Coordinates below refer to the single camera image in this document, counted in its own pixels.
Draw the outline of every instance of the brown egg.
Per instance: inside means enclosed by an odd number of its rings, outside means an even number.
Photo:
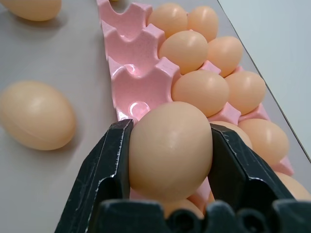
[[[228,101],[229,88],[220,75],[197,70],[182,76],[172,88],[174,101],[187,102],[209,117],[218,113]]]
[[[16,141],[37,150],[66,145],[76,128],[68,100],[53,87],[36,81],[14,83],[4,90],[0,122]]]
[[[241,71],[225,78],[229,85],[229,103],[242,115],[253,111],[263,101],[266,83],[256,73]]]
[[[188,210],[193,212],[198,218],[204,218],[203,213],[189,200],[179,200],[174,202],[162,203],[164,217],[168,218],[176,210]]]
[[[204,36],[193,31],[183,31],[172,35],[162,44],[159,58],[166,57],[187,74],[201,67],[207,57],[207,41]]]
[[[187,29],[202,34],[209,42],[217,36],[218,16],[209,6],[199,6],[188,14]]]
[[[283,182],[285,187],[287,187],[294,198],[297,200],[311,200],[311,194],[297,180],[279,172],[276,172],[276,175]]]
[[[289,150],[289,141],[284,131],[276,124],[262,119],[249,119],[239,123],[249,136],[253,151],[270,166],[283,159]]]
[[[188,103],[163,104],[147,113],[132,131],[130,185],[148,199],[186,199],[207,177],[211,162],[210,124]]]
[[[209,193],[207,204],[212,204],[215,201],[214,195],[212,192]]]
[[[243,45],[233,36],[213,39],[208,44],[207,60],[221,70],[220,75],[226,77],[239,64],[243,55]]]
[[[57,16],[61,0],[0,0],[14,15],[32,21],[46,21]]]
[[[148,19],[150,23],[163,30],[166,38],[169,38],[187,29],[187,12],[176,3],[165,3],[151,13]]]
[[[252,146],[251,140],[249,139],[247,134],[241,128],[239,128],[238,126],[236,126],[234,124],[231,124],[231,123],[228,123],[228,122],[224,122],[224,121],[212,121],[210,123],[211,124],[215,124],[215,125],[222,125],[222,126],[227,127],[228,129],[231,129],[231,130],[235,131],[240,136],[240,138],[243,140],[243,142],[250,149],[252,149],[253,146]]]

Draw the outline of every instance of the egg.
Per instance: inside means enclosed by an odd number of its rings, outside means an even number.
[[[158,55],[178,65],[181,74],[187,74],[200,68],[206,60],[207,41],[197,32],[179,32],[164,41]]]
[[[276,172],[278,178],[282,181],[285,187],[290,191],[293,197],[297,200],[311,200],[311,194],[294,178],[283,173]]]
[[[208,44],[207,60],[221,70],[220,75],[228,76],[239,64],[243,55],[243,45],[233,36],[213,39]]]
[[[187,12],[176,3],[165,3],[150,14],[148,24],[150,23],[163,30],[165,37],[169,38],[187,29]]]
[[[56,17],[61,0],[0,0],[12,14],[31,21],[46,21]]]
[[[226,81],[207,70],[197,70],[182,76],[172,88],[174,101],[190,103],[207,117],[218,113],[228,98],[229,87]]]
[[[210,193],[210,186],[208,177],[205,178],[204,182],[200,187],[187,199],[191,201],[199,210],[204,211],[206,201],[208,199],[208,193]]]
[[[207,204],[212,204],[215,201],[214,195],[212,192],[209,193]]]
[[[177,210],[188,210],[193,212],[198,218],[204,218],[203,213],[187,199],[162,203],[162,208],[164,210],[165,218],[169,218],[170,215]]]
[[[54,150],[74,136],[76,119],[68,100],[53,87],[22,81],[0,96],[0,123],[19,143],[37,150]]]
[[[266,83],[256,73],[240,71],[225,78],[229,89],[229,103],[242,115],[253,111],[263,101]]]
[[[217,36],[218,16],[209,6],[199,6],[188,14],[187,29],[202,34],[209,42]]]
[[[235,131],[240,138],[242,139],[242,141],[250,148],[252,149],[252,143],[251,140],[249,139],[249,137],[247,136],[247,134],[238,126],[228,123],[228,122],[224,122],[224,121],[212,121],[210,122],[211,124],[215,124],[215,125],[222,125],[225,126],[228,129],[231,129],[233,131]]]
[[[257,153],[270,166],[280,162],[288,153],[289,141],[276,124],[263,119],[248,119],[238,125],[248,136]]]
[[[199,109],[184,102],[160,105],[132,130],[130,185],[147,199],[186,199],[207,177],[212,152],[210,124]]]

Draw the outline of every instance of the egg tray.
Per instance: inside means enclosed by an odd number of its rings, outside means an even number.
[[[165,35],[154,25],[146,25],[152,6],[131,3],[126,11],[119,14],[113,10],[109,0],[97,0],[97,5],[111,76],[113,106],[118,120],[133,119],[136,124],[150,110],[172,101],[172,84],[181,77],[179,66],[165,57],[158,58],[158,49],[165,41]],[[200,69],[221,72],[209,61],[205,61]],[[242,70],[238,66],[233,73]],[[270,120],[262,104],[241,116],[240,111],[228,102],[220,112],[208,117],[209,121],[235,125],[251,118]],[[294,174],[288,157],[272,169],[289,176]],[[206,179],[189,199],[202,209],[209,193]],[[131,198],[143,199],[135,192],[131,192]]]

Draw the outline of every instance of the egg carton cup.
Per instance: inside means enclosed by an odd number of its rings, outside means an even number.
[[[154,25],[146,25],[152,6],[131,3],[119,14],[112,9],[109,0],[97,0],[97,4],[110,69],[113,106],[118,120],[131,118],[137,123],[150,110],[172,101],[171,87],[181,77],[179,67],[165,57],[158,58],[158,49],[165,41],[165,35]],[[205,61],[200,69],[221,72],[210,61]],[[241,66],[232,73],[239,71],[243,71]],[[262,104],[241,116],[240,111],[226,103],[220,112],[208,117],[209,121],[235,125],[252,118],[270,120]],[[288,157],[272,169],[290,176],[294,174]],[[206,178],[188,199],[203,210],[210,191]],[[130,198],[144,199],[134,190],[131,190]]]

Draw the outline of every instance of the empty egg cup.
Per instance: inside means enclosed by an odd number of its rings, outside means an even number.
[[[158,58],[158,49],[165,41],[165,35],[154,25],[146,25],[152,6],[132,3],[119,14],[112,9],[109,0],[97,0],[97,4],[111,75],[113,106],[118,120],[131,118],[137,123],[150,110],[172,101],[171,86],[181,77],[179,67],[167,58]],[[200,69],[221,72],[209,61]],[[238,66],[233,73],[242,70]],[[208,117],[209,121],[226,121],[235,125],[251,118],[270,120],[262,104],[241,116],[240,111],[226,103],[220,112]],[[289,176],[294,173],[288,157],[272,169]],[[206,178],[188,199],[202,210],[209,193]],[[131,190],[131,198],[144,197]]]

